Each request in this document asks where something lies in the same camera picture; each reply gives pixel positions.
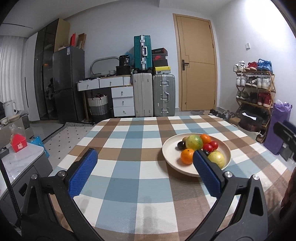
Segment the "small orange tangerine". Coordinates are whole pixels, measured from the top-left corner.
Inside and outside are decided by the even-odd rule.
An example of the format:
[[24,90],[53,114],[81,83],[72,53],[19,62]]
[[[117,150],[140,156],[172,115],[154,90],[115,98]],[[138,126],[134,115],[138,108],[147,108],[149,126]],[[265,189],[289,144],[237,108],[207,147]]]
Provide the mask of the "small orange tangerine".
[[211,137],[207,134],[204,134],[204,133],[200,135],[200,138],[201,138],[203,144],[208,144],[212,141]]

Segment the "black glass cabinet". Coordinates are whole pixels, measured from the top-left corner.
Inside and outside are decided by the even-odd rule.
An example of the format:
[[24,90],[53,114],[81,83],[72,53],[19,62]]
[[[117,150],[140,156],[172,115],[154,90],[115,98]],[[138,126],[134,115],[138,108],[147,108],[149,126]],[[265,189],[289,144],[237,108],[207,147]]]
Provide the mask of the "black glass cabinet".
[[53,54],[69,43],[70,23],[58,18],[37,33],[34,87],[41,120],[58,118],[53,85]]

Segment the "large orange tangerine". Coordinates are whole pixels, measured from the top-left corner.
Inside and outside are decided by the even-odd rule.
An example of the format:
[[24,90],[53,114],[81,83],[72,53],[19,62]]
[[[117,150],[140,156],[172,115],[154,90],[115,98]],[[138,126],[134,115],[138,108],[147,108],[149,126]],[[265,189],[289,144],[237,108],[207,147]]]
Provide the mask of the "large orange tangerine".
[[194,152],[193,149],[184,149],[180,155],[182,163],[185,165],[191,165],[193,163]]

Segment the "yellow-green guava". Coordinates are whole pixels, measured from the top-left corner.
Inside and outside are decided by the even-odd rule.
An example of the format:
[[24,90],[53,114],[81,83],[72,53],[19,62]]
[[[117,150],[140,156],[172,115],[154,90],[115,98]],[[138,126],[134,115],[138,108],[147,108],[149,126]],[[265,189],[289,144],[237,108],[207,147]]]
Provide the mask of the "yellow-green guava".
[[208,159],[215,163],[220,169],[225,165],[225,157],[220,151],[213,151],[208,155]]

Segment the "dark grey refrigerator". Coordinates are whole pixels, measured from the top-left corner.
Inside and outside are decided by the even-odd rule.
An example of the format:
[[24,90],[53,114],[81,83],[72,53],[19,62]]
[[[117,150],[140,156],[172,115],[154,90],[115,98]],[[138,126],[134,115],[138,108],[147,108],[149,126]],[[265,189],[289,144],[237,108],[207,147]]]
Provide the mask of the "dark grey refrigerator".
[[53,85],[60,123],[85,119],[83,94],[77,83],[85,78],[85,53],[70,46],[53,54]]

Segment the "white electric kettle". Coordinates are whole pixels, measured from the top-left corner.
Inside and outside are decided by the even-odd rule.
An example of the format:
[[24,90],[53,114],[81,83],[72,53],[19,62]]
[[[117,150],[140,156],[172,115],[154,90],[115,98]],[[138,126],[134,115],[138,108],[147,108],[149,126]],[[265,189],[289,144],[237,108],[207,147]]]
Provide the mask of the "white electric kettle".
[[17,114],[16,103],[14,100],[4,102],[4,112],[7,118],[11,118]]

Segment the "woven laundry basket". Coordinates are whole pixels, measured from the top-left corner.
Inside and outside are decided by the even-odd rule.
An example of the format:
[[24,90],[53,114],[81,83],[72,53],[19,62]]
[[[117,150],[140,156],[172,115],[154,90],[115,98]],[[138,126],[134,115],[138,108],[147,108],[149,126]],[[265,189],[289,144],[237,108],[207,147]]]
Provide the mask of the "woven laundry basket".
[[88,104],[92,115],[100,116],[108,113],[108,97],[107,95],[96,95],[88,98]]

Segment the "red tomato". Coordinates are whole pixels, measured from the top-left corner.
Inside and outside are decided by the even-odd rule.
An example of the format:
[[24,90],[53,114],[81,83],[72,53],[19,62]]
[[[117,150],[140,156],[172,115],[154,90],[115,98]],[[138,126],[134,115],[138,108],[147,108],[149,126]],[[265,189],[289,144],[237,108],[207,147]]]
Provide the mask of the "red tomato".
[[203,152],[211,153],[214,151],[214,147],[210,143],[206,143],[203,145]]
[[219,147],[219,145],[216,141],[211,141],[209,144],[212,146],[213,150],[217,150]]

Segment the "cream round plate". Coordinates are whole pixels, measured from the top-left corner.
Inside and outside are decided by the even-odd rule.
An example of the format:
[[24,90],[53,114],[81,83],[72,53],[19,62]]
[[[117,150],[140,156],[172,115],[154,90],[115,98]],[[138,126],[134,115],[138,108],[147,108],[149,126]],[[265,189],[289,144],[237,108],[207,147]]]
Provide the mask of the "cream round plate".
[[[200,135],[201,133],[181,133],[168,138],[162,147],[162,153],[166,162],[176,171],[191,177],[199,177],[199,173],[195,169],[194,165],[186,165],[181,161],[181,150],[177,148],[177,143],[180,142],[184,137],[190,135]],[[222,170],[225,170],[231,161],[231,151],[227,144],[220,139],[210,135],[212,141],[218,143],[217,151],[220,151],[225,157],[225,164]]]

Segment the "stack of shoe boxes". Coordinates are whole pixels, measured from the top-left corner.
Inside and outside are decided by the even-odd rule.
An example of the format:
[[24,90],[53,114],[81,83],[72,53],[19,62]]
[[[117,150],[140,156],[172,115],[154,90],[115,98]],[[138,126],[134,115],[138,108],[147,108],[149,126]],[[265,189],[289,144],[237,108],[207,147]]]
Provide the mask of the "stack of shoe boxes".
[[168,51],[165,48],[152,50],[152,66],[154,74],[171,74],[171,67],[168,65]]

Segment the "red gift box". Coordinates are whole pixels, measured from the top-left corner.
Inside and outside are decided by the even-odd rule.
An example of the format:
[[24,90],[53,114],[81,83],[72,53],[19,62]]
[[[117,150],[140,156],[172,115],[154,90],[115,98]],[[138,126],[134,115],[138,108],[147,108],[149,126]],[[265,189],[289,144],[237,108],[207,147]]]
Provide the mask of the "red gift box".
[[27,146],[27,140],[25,136],[20,134],[13,134],[11,137],[11,146],[13,151],[17,153],[18,151],[22,150]]

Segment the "checkered tablecloth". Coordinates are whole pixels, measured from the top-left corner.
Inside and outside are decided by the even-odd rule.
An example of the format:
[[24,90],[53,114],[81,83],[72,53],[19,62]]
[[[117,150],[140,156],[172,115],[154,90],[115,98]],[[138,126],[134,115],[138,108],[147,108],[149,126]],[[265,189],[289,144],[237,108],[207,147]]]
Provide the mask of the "checkered tablecloth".
[[199,178],[183,175],[163,157],[163,143],[181,133],[206,133],[231,151],[227,170],[237,177],[257,174],[268,208],[269,227],[292,171],[263,145],[228,122],[210,115],[114,118],[81,138],[55,171],[66,170],[84,153],[98,152],[97,165],[75,202],[105,240],[185,240],[215,202]]

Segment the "teal suitcase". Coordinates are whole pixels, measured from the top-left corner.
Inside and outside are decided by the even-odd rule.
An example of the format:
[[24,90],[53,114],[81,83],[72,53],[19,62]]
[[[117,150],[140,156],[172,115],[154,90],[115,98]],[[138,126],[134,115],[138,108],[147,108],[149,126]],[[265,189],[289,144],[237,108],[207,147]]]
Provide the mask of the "teal suitcase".
[[150,35],[134,36],[134,65],[137,71],[152,73],[152,44]]

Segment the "oval mirror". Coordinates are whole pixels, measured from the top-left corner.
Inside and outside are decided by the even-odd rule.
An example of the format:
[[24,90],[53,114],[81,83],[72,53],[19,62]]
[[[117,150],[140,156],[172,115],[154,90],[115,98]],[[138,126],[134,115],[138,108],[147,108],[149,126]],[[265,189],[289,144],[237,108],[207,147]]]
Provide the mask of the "oval mirror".
[[96,77],[114,76],[118,65],[119,58],[116,56],[96,59],[90,66],[90,73]]

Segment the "green-yellow guava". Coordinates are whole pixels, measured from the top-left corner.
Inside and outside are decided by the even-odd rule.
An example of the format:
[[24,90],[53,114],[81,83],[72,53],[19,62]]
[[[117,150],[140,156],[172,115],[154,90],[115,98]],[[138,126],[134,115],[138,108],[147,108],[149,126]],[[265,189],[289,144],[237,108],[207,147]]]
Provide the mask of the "green-yellow guava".
[[194,151],[201,150],[203,148],[203,141],[199,135],[190,135],[185,141],[187,149],[192,149]]

